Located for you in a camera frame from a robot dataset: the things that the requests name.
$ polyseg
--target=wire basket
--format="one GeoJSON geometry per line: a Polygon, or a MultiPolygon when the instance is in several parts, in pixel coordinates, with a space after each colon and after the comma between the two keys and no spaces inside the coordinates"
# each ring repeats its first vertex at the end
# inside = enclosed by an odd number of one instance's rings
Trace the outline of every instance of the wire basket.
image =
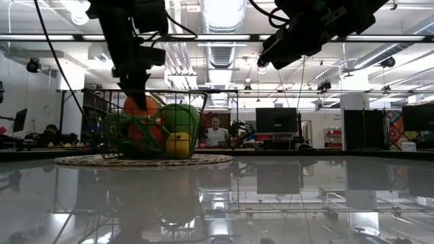
{"type": "Polygon", "coordinates": [[[147,109],[142,110],[120,89],[89,92],[109,100],[102,119],[103,156],[121,155],[129,159],[190,159],[193,156],[200,114],[208,98],[206,93],[127,91],[130,95],[144,94],[147,109]]]}

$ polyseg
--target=white wall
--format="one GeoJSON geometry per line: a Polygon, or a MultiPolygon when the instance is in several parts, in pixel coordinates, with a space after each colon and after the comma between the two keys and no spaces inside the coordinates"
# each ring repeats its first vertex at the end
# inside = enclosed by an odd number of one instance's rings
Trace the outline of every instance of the white wall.
{"type": "MultiPolygon", "coordinates": [[[[239,111],[239,120],[241,121],[255,121],[255,111],[239,111]]],[[[302,111],[303,121],[312,121],[312,146],[314,148],[324,148],[324,129],[330,127],[342,127],[340,120],[340,111],[333,112],[306,112],[302,111]]],[[[237,112],[231,112],[231,120],[237,118],[237,112]]]]}
{"type": "MultiPolygon", "coordinates": [[[[56,92],[56,79],[53,78],[49,86],[48,75],[30,74],[24,65],[8,60],[0,53],[0,81],[5,88],[0,115],[15,117],[19,110],[28,109],[24,131],[15,136],[33,131],[33,119],[37,133],[42,133],[50,123],[59,126],[61,94],[56,92]]],[[[0,119],[1,126],[9,131],[12,122],[0,119]]]]}

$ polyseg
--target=round woven mat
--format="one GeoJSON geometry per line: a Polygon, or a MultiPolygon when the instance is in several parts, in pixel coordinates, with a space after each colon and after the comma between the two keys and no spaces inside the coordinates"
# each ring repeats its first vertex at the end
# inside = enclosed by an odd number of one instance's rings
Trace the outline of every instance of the round woven mat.
{"type": "Polygon", "coordinates": [[[232,161],[226,155],[193,155],[191,159],[161,160],[161,159],[104,159],[101,155],[63,157],[54,159],[59,165],[92,166],[92,167],[161,167],[184,165],[207,165],[210,163],[225,163],[232,161]]]}

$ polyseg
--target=exposed ductwork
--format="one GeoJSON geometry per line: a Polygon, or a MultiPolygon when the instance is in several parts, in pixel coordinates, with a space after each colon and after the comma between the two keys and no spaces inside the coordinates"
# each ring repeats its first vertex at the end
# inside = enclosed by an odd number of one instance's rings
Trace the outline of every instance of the exposed ductwork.
{"type": "MultiPolygon", "coordinates": [[[[202,27],[204,33],[235,34],[243,28],[246,0],[201,0],[202,27]]],[[[216,85],[226,85],[232,78],[236,47],[207,47],[208,79],[216,85]]],[[[214,105],[224,106],[219,97],[214,105]]]]}
{"type": "MultiPolygon", "coordinates": [[[[413,26],[406,31],[408,35],[432,35],[434,34],[434,16],[431,16],[419,24],[413,26]]],[[[354,68],[364,69],[413,46],[414,43],[396,43],[396,44],[384,44],[374,51],[366,54],[365,56],[357,59],[354,62],[354,68]]]]}

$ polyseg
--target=ceiling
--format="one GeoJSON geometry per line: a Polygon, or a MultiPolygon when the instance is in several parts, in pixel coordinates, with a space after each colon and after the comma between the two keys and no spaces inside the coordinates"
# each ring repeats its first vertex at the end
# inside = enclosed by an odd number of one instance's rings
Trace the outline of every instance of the ceiling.
{"type": "MultiPolygon", "coordinates": [[[[51,8],[42,10],[49,33],[102,33],[98,20],[90,20],[84,25],[72,23],[71,13],[67,9],[62,9],[64,6],[60,1],[39,2],[41,3],[41,7],[51,8]]],[[[257,3],[266,11],[271,11],[275,7],[273,1],[270,0],[260,0],[257,3]]],[[[398,1],[398,4],[399,7],[395,11],[390,10],[390,2],[375,13],[376,24],[371,26],[364,34],[404,34],[409,28],[433,15],[434,0],[398,1]]],[[[42,33],[35,8],[32,6],[33,1],[15,1],[12,3],[11,1],[0,0],[0,33],[9,33],[9,24],[10,33],[42,33]]],[[[181,1],[180,9],[181,23],[197,33],[202,33],[199,1],[181,1]]],[[[267,17],[257,12],[248,4],[242,33],[272,34],[274,32],[275,29],[269,26],[267,17]]],[[[86,76],[86,82],[113,87],[117,80],[111,77],[111,63],[101,63],[101,61],[90,57],[88,54],[91,44],[73,42],[55,43],[54,47],[74,57],[87,67],[86,69],[89,73],[86,76]]],[[[302,68],[303,60],[299,60],[280,71],[275,70],[270,65],[265,74],[259,75],[255,57],[261,51],[262,45],[261,43],[245,43],[245,47],[238,48],[235,67],[231,77],[231,85],[229,87],[242,89],[245,85],[245,79],[250,78],[252,80],[252,89],[258,89],[257,84],[259,84],[259,89],[281,89],[283,85],[284,88],[293,89],[294,92],[298,91],[301,85],[303,89],[310,87],[316,89],[319,80],[315,80],[315,78],[319,78],[320,74],[325,72],[329,67],[332,65],[345,66],[345,62],[342,62],[343,60],[349,62],[356,60],[381,45],[381,43],[328,43],[323,46],[323,49],[318,54],[306,58],[304,68],[302,68]]],[[[197,84],[203,85],[208,77],[205,47],[198,47],[198,43],[187,43],[186,46],[193,70],[197,73],[197,84]]],[[[22,50],[48,50],[49,47],[46,43],[14,42],[12,43],[12,48],[19,49],[21,52],[22,50]]],[[[384,84],[411,77],[420,71],[431,68],[433,66],[433,57],[430,55],[414,62],[412,60],[433,50],[433,44],[416,44],[394,55],[397,64],[393,68],[386,68],[384,76],[382,75],[383,70],[381,67],[369,67],[363,72],[369,75],[371,88],[382,87],[384,84]]],[[[154,67],[150,73],[152,75],[148,86],[150,88],[163,88],[164,67],[154,67]]],[[[331,74],[326,78],[332,82],[333,88],[339,88],[340,75],[331,74]]],[[[422,87],[423,85],[431,84],[433,80],[433,75],[428,73],[423,79],[411,80],[396,87],[396,89],[422,87]]]]}

